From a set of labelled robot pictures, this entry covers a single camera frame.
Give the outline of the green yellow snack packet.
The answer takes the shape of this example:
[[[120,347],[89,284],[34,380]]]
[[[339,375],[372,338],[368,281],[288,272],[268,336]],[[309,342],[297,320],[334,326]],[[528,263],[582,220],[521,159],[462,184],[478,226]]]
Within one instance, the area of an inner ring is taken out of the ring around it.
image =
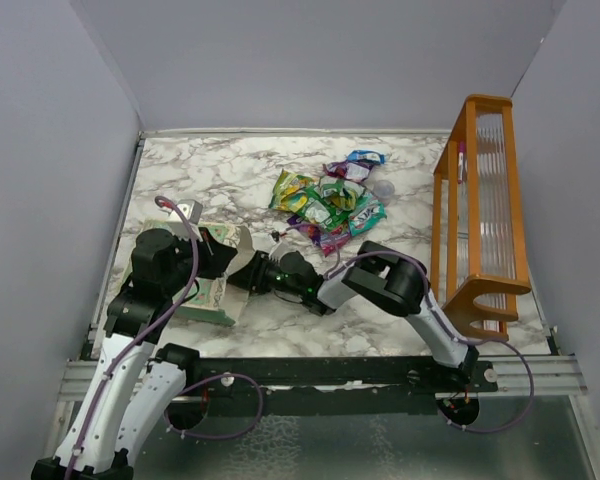
[[[317,178],[283,169],[272,189],[269,208],[291,212],[291,197],[300,190],[315,185]]]

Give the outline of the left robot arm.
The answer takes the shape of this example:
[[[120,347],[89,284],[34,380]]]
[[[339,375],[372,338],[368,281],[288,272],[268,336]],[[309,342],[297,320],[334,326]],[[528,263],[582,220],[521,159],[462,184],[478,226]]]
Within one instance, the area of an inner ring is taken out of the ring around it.
[[[36,462],[32,478],[132,478],[162,411],[201,380],[195,364],[162,360],[138,387],[142,370],[196,278],[222,276],[236,254],[206,228],[182,237],[153,228],[137,237],[130,275],[107,309],[101,353],[79,413],[55,454]]]

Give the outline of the green white snack packet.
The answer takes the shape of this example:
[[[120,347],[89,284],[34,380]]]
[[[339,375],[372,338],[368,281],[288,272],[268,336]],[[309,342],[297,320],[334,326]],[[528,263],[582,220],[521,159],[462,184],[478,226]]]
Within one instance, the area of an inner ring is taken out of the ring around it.
[[[332,232],[349,217],[349,212],[324,198],[315,186],[305,187],[288,198],[288,207],[306,222]]]

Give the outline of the blue snack packet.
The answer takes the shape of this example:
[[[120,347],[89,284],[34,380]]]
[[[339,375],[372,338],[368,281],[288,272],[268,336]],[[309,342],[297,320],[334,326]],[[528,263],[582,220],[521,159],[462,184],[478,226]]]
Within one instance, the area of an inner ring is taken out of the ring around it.
[[[346,157],[346,162],[365,165],[383,165],[386,163],[386,156],[372,150],[354,150]]]

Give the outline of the purple red snack packet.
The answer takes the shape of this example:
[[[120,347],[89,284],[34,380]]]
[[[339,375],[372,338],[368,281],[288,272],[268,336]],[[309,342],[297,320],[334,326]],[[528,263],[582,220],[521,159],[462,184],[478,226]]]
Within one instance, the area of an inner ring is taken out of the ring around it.
[[[323,165],[323,171],[326,175],[356,183],[364,182],[369,177],[372,169],[373,165],[364,161],[342,161]]]

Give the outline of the teal snack packet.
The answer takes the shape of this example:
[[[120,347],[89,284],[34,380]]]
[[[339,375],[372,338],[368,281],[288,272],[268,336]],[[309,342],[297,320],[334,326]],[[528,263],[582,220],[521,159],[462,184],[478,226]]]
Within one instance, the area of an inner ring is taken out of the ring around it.
[[[349,216],[349,233],[352,237],[359,236],[385,218],[384,204],[378,200],[369,200]]]

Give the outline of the green yellow small packet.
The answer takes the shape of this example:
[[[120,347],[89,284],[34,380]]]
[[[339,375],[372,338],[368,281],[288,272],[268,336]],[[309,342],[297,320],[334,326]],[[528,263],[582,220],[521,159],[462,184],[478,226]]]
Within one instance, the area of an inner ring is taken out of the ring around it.
[[[353,211],[366,187],[344,178],[323,176],[319,180],[321,197],[344,211]]]

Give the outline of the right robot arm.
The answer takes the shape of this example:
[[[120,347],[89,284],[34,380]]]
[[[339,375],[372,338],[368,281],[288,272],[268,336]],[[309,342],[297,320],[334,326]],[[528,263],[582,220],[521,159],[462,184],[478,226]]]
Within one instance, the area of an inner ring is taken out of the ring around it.
[[[359,296],[407,320],[429,347],[447,389],[461,391],[475,379],[477,349],[439,306],[424,265],[378,243],[364,242],[357,256],[323,274],[297,251],[258,251],[228,283],[252,294],[289,294],[316,315],[331,314]]]

